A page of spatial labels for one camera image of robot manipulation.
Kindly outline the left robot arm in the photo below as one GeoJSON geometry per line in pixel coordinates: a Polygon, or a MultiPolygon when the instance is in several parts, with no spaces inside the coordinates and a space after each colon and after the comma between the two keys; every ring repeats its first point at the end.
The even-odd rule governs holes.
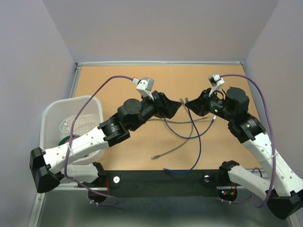
{"type": "Polygon", "coordinates": [[[169,100],[164,93],[154,91],[153,99],[131,98],[126,100],[117,113],[88,133],[72,139],[71,143],[30,152],[30,170],[38,193],[56,188],[68,174],[62,170],[71,167],[74,161],[84,156],[112,147],[130,138],[130,132],[137,130],[150,118],[172,118],[181,107],[181,102],[169,100]]]}

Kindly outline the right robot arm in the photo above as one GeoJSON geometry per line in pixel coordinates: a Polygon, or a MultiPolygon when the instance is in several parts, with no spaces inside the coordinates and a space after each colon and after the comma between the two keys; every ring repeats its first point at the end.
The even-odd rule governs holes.
{"type": "Polygon", "coordinates": [[[218,180],[222,184],[237,183],[266,201],[267,207],[279,219],[286,219],[303,206],[303,180],[273,148],[265,128],[260,121],[249,114],[250,99],[245,91],[231,87],[220,99],[211,88],[185,103],[185,106],[199,116],[212,113],[228,121],[228,129],[255,159],[274,182],[258,177],[240,164],[228,162],[221,165],[218,180]]]}

